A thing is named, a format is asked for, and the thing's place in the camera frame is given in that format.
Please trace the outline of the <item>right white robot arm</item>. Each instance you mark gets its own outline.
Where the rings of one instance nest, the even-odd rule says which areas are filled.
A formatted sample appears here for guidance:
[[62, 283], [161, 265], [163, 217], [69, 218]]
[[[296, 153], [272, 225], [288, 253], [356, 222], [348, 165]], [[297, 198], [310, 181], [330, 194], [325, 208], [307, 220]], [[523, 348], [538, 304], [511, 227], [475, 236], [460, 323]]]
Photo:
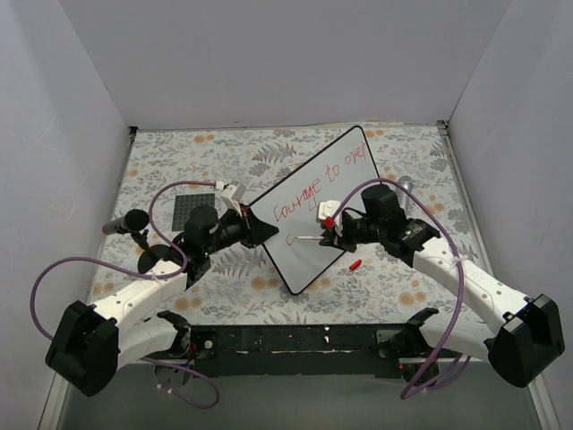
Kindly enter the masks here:
[[401, 331], [379, 343], [384, 357], [427, 356], [445, 348], [488, 362], [507, 383], [524, 388], [565, 350], [557, 304], [517, 291], [465, 260], [438, 223], [407, 217], [387, 185], [368, 182], [361, 192], [364, 210], [345, 202], [321, 202], [317, 221], [320, 244], [349, 253], [359, 245], [379, 244], [394, 258], [426, 275], [467, 305], [481, 320], [466, 328], [455, 314], [441, 318], [425, 308]]

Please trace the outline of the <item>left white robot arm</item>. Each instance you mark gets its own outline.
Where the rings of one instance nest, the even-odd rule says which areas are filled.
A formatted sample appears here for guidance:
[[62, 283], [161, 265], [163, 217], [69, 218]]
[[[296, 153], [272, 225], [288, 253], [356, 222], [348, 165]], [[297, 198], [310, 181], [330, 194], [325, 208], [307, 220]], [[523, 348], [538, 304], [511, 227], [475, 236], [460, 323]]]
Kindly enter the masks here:
[[147, 268], [143, 278], [93, 304], [76, 301], [65, 309], [47, 351], [47, 366], [91, 397], [136, 360], [153, 354], [186, 357], [192, 326], [171, 311], [152, 311], [200, 280], [212, 254], [236, 243], [254, 248], [278, 232], [244, 205], [223, 215], [209, 205], [192, 209], [174, 246], [157, 258], [141, 257], [140, 265]]

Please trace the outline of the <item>white board with black frame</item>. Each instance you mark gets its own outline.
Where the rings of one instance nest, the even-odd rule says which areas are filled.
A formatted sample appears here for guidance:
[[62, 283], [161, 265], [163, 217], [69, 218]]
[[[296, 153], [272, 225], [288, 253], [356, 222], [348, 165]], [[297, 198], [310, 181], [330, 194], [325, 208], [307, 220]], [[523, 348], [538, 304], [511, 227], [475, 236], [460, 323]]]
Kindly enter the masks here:
[[297, 236], [318, 236], [320, 202], [343, 201], [361, 183], [379, 176], [361, 126], [356, 125], [257, 197], [253, 211], [279, 233], [263, 244], [288, 290], [300, 294], [328, 269], [341, 250]]

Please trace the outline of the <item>red marker cap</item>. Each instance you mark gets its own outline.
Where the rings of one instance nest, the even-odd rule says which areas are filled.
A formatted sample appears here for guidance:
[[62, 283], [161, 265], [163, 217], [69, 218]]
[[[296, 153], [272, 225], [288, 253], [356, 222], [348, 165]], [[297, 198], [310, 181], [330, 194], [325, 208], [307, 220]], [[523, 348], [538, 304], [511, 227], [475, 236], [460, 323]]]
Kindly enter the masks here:
[[357, 268], [359, 268], [362, 265], [362, 261], [361, 260], [357, 260], [355, 262], [353, 262], [350, 266], [349, 266], [349, 270], [350, 271], [355, 271]]

